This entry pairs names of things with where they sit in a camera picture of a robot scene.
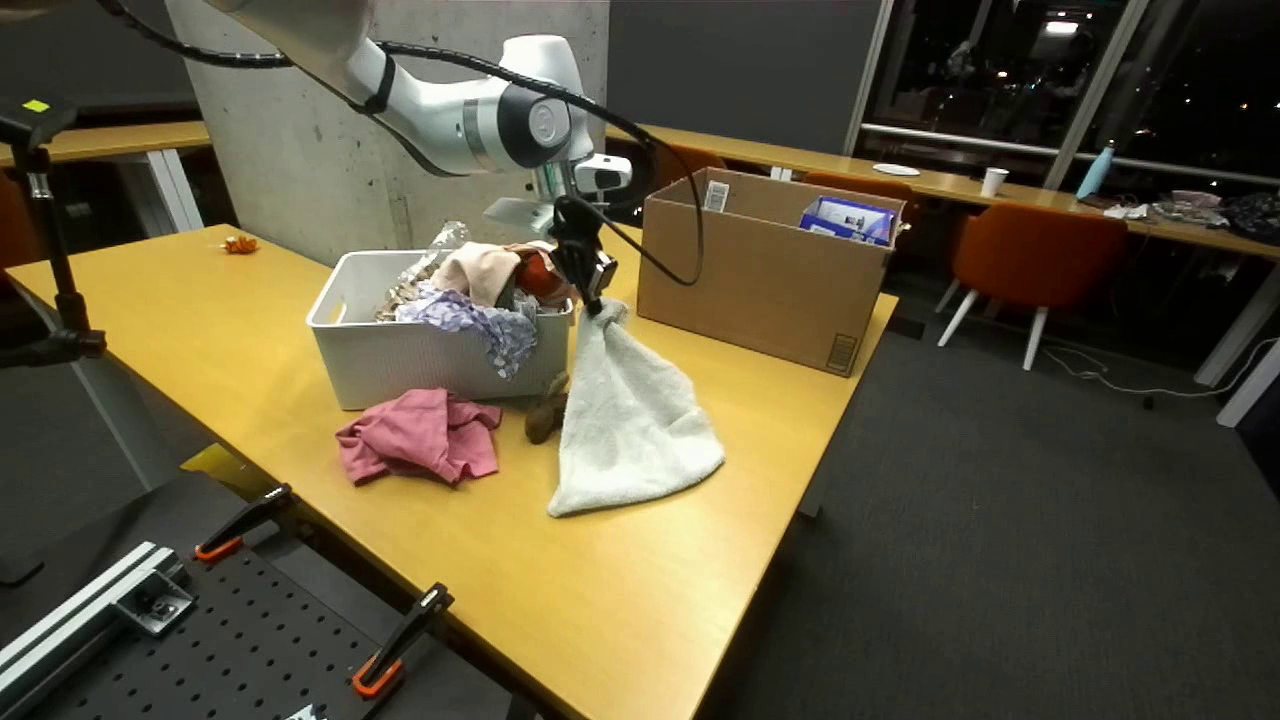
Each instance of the chair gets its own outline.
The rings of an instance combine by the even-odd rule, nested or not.
[[[1037,364],[1049,313],[1075,308],[1121,258],[1128,226],[1108,214],[1031,209],[1031,204],[988,204],[963,219],[953,288],[940,308],[963,284],[953,324],[937,340],[949,348],[978,295],[992,295],[1013,308],[1037,308],[1031,336],[1023,348],[1023,373]]]

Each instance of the pink cloth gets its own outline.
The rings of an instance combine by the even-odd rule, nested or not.
[[[496,473],[493,428],[499,420],[499,409],[455,401],[447,388],[407,388],[361,413],[353,428],[336,431],[336,442],[357,484],[388,477],[396,462],[459,484]]]

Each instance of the plastic bin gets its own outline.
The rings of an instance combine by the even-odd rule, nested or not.
[[[538,314],[538,351],[496,377],[478,331],[375,319],[396,276],[426,251],[344,251],[309,313],[340,409],[367,409],[407,388],[454,388],[467,401],[538,401],[562,388],[574,313]]]

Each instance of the white cloth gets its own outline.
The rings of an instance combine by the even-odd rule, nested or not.
[[[603,302],[577,331],[547,514],[673,496],[726,462],[694,380],[645,348],[624,314],[627,308]]]

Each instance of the wooden table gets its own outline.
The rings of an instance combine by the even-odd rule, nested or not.
[[[444,580],[455,621],[581,714],[694,714],[794,525],[825,446],[897,308],[880,295],[857,377],[825,377],[664,324],[634,331],[679,364],[728,462],[701,488],[547,520],[556,442],[533,446],[513,413],[493,480],[444,488],[388,477],[353,488],[336,409],[303,327],[327,269],[277,242],[225,256],[231,226],[76,256],[91,324],[119,364],[208,425],[261,473],[293,484],[401,582]],[[615,247],[613,298],[637,298],[637,256]],[[13,276],[54,295],[41,263]]]
[[[726,158],[762,164],[762,166],[794,166],[794,173],[849,174],[849,181],[867,181],[867,174],[897,181],[897,184],[909,184],[916,197],[934,197],[949,204],[1015,199],[1015,204],[1043,204],[1063,210],[1102,210],[1098,204],[1075,204],[1075,197],[1051,193],[1051,189],[1003,184],[1002,197],[981,197],[981,181],[955,174],[955,173],[921,166],[921,174],[888,174],[877,166],[877,158],[857,158],[857,157],[710,137],[710,133],[683,133],[683,126],[648,126],[648,133],[673,148],[694,148],[706,157],[726,157]],[[1254,291],[1244,313],[1232,319],[1232,327],[1217,340],[1217,348],[1195,367],[1195,385],[1207,385],[1207,388],[1225,385],[1236,361],[1255,342],[1263,324],[1280,313],[1280,242],[1262,242],[1225,226],[1199,226],[1199,225],[1177,225],[1177,219],[1128,219],[1128,233],[1150,240],[1168,240],[1168,242],[1274,258],[1274,270],[1263,276],[1263,284]],[[1280,380],[1280,342],[1242,385],[1242,392],[1225,402],[1217,420],[1225,428],[1236,428],[1247,417],[1247,409],[1263,395],[1263,388],[1274,388],[1278,380]]]
[[[921,174],[888,174],[877,166],[877,158],[859,158],[859,157],[809,152],[809,148],[710,137],[710,133],[683,133],[683,126],[648,126],[648,133],[673,148],[694,148],[694,152],[762,164],[762,166],[794,166],[794,173],[849,174],[849,181],[897,181],[897,184],[909,184],[916,197],[934,197],[949,204],[1015,199],[1015,204],[1040,204],[1040,209],[1063,209],[1063,210],[1103,210],[1098,204],[1075,204],[1075,197],[1051,193],[1051,189],[1003,184],[1002,197],[981,197],[981,181],[955,174],[955,173],[916,166]],[[1280,242],[1262,242],[1221,226],[1195,226],[1195,225],[1173,225],[1173,219],[1128,219],[1128,233],[1173,240],[1173,242],[1280,258]]]
[[[175,123],[118,123],[118,126],[68,126],[50,143],[54,164],[89,164],[146,152],[190,152],[208,148],[201,118]]]
[[[124,173],[124,189],[149,237],[175,226],[206,226],[195,193],[182,164],[182,152],[208,148],[206,118],[173,123],[118,123],[118,126],[68,126],[50,143],[54,164],[112,158]]]

